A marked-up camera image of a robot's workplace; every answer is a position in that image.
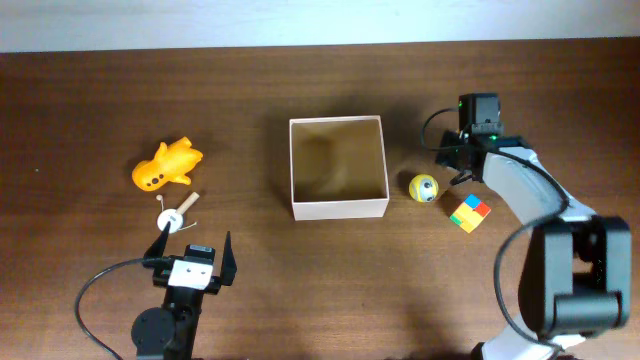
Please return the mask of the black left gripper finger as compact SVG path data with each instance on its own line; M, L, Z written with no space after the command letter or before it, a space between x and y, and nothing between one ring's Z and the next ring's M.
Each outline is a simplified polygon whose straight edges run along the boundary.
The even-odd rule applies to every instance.
M144 253L144 264L149 266L152 261L158 261L163 258L164 250L169 238L171 224L166 223L162 229L159 237L152 243L152 245Z
M237 264L232 249L231 232L228 231L225 238L222 263L220 270L220 283L222 286L231 286L237 273Z

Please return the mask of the colourful puzzle cube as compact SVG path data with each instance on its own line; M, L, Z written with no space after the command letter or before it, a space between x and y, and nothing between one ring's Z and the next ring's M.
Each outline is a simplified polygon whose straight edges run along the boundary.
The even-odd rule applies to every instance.
M490 214L491 208L478 197L470 194L454 210L449 219L466 233L473 232Z

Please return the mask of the yellow ball with eyes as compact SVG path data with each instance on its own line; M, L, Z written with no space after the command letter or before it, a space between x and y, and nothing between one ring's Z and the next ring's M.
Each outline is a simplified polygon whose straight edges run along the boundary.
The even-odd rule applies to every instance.
M431 175L418 174L409 183L409 194L417 202L432 202L436 199L438 193L439 184Z

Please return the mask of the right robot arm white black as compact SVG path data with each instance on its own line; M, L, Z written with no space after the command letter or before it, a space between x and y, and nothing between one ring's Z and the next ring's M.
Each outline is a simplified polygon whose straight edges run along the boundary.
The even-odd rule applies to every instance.
M556 359L568 347L630 316L631 231L620 217L601 217L572 197L519 136L507 136L495 93L460 96L457 131L446 131L435 161L456 170L450 184L478 181L495 191L521 222L493 265L496 301L507 325L480 342L474 359ZM511 243L531 238L518 289L520 313L504 303L500 270Z

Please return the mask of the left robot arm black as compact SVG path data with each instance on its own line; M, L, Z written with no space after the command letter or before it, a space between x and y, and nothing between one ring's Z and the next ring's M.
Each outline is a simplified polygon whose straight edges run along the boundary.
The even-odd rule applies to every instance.
M213 248L189 245L182 256L165 257L169 230L166 225L143 256L143 266L153 271L153 284L163 288L165 296L161 306L143 311L133 322L131 339L138 359L190 359L203 298L231 285L237 272L230 234L216 276Z

